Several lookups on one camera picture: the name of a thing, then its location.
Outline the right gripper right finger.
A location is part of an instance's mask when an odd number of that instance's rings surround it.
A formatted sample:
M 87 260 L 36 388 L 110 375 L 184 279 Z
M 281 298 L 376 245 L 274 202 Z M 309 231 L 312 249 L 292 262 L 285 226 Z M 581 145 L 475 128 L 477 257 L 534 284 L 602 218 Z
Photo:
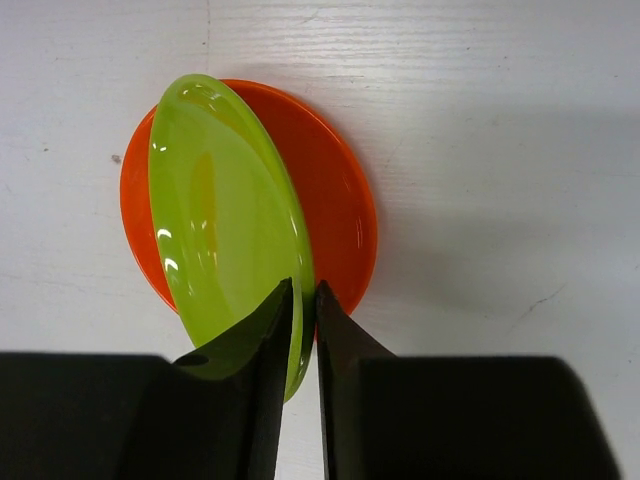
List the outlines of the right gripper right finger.
M 397 356 L 316 290 L 329 479 L 617 479 L 588 392 L 554 356 Z

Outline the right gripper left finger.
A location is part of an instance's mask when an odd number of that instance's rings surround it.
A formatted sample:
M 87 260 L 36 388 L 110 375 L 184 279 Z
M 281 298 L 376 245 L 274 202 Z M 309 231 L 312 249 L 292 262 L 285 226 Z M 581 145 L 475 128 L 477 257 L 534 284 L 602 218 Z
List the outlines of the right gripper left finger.
M 270 479 L 292 337 L 293 286 L 168 361 L 5 352 L 5 479 Z

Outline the green plastic plate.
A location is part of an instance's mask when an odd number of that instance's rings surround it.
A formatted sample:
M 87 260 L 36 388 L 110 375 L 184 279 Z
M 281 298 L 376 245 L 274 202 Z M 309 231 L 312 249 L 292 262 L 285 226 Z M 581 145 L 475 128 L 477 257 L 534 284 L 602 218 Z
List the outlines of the green plastic plate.
M 175 80 L 152 121 L 149 198 L 178 315 L 202 346 L 293 285 L 285 394 L 306 374 L 315 275 L 304 214 L 284 162 L 248 104 L 204 74 Z

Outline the orange plastic plate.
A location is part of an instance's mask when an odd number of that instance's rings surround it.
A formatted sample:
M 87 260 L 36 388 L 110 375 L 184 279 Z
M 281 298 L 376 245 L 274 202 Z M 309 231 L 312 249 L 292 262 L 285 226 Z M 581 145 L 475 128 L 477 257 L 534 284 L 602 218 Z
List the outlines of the orange plastic plate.
M 272 86 L 228 79 L 254 111 L 284 161 L 309 229 L 315 276 L 325 280 L 347 314 L 372 278 L 378 246 L 376 206 L 357 156 L 317 110 Z M 154 114 L 133 133 L 120 175 L 120 212 L 133 257 L 160 298 L 174 304 L 153 233 L 148 148 Z

